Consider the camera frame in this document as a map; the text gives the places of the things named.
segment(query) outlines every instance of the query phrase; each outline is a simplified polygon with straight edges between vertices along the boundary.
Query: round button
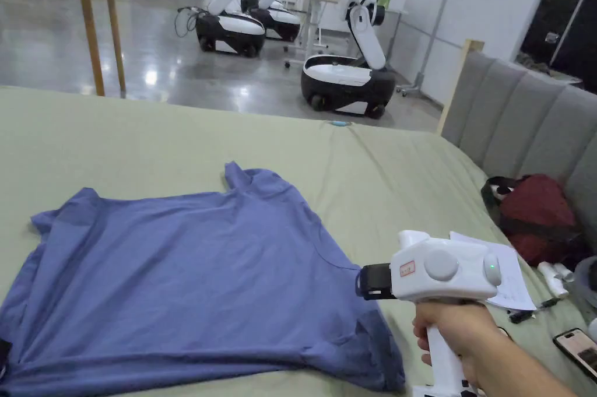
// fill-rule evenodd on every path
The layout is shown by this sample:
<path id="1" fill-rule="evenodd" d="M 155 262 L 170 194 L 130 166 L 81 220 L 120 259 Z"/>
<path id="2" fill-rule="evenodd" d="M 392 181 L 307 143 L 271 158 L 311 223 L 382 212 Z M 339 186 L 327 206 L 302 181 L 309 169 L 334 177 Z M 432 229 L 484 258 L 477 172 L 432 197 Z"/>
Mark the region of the round button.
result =
<path id="1" fill-rule="evenodd" d="M 494 287 L 497 287 L 501 283 L 501 270 L 500 263 L 497 260 L 497 256 L 488 252 L 483 258 L 483 269 L 486 274 L 487 280 Z"/>
<path id="2" fill-rule="evenodd" d="M 431 250 L 425 257 L 425 271 L 429 277 L 446 282 L 458 271 L 458 259 L 445 250 Z"/>

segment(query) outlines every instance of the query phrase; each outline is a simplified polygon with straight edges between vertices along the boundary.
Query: paper document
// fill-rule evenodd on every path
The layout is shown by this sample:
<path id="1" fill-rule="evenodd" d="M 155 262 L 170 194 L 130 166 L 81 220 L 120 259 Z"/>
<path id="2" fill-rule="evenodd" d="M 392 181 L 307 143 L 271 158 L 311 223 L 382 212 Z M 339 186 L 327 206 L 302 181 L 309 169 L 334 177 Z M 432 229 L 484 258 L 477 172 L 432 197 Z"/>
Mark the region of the paper document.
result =
<path id="1" fill-rule="evenodd" d="M 496 255 L 500 263 L 501 285 L 497 288 L 497 296 L 487 300 L 490 304 L 513 310 L 537 310 L 526 289 L 518 255 L 513 247 L 477 240 L 453 231 L 449 233 L 449 237 L 450 240 L 487 246 Z"/>

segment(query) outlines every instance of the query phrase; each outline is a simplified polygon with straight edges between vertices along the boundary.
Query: smartphone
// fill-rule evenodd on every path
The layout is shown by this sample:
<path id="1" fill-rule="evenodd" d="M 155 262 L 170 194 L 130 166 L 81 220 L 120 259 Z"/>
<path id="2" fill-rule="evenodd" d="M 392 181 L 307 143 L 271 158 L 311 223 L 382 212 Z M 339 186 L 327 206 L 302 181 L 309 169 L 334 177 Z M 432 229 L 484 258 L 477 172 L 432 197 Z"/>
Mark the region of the smartphone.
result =
<path id="1" fill-rule="evenodd" d="M 580 328 L 573 328 L 557 335 L 553 343 L 597 382 L 597 344 Z"/>

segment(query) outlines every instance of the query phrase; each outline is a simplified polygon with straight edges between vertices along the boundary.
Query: metal pole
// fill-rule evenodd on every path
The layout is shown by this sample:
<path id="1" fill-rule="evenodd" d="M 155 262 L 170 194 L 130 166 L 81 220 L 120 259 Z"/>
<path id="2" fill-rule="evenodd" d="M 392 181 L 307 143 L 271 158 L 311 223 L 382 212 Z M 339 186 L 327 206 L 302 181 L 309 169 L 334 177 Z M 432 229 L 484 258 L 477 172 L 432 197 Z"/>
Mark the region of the metal pole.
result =
<path id="1" fill-rule="evenodd" d="M 425 69 L 427 68 L 427 64 L 429 62 L 429 58 L 431 56 L 431 50 L 433 49 L 433 43 L 438 35 L 438 31 L 440 29 L 440 23 L 442 21 L 442 17 L 444 16 L 444 9 L 446 7 L 446 3 L 448 0 L 442 0 L 440 5 L 440 10 L 438 11 L 438 17 L 435 20 L 435 24 L 433 25 L 433 31 L 431 32 L 431 36 L 429 37 L 429 44 L 427 46 L 427 51 L 425 52 L 425 57 L 423 58 L 423 65 L 417 74 L 417 78 L 415 79 L 414 84 L 411 85 L 402 85 L 396 87 L 398 92 L 401 92 L 403 96 L 406 96 L 408 93 L 420 93 L 421 86 L 423 85 L 423 81 L 425 79 Z"/>

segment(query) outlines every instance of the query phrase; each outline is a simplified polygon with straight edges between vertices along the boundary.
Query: headboard panel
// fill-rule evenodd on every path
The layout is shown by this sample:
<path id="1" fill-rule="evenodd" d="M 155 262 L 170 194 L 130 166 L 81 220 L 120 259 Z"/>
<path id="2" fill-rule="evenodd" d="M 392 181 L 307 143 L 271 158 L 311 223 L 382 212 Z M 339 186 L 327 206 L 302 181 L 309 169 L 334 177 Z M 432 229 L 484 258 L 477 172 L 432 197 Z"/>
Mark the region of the headboard panel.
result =
<path id="1" fill-rule="evenodd" d="M 597 96 L 471 51 L 445 113 L 442 136 L 488 176 L 564 184 L 597 247 Z"/>

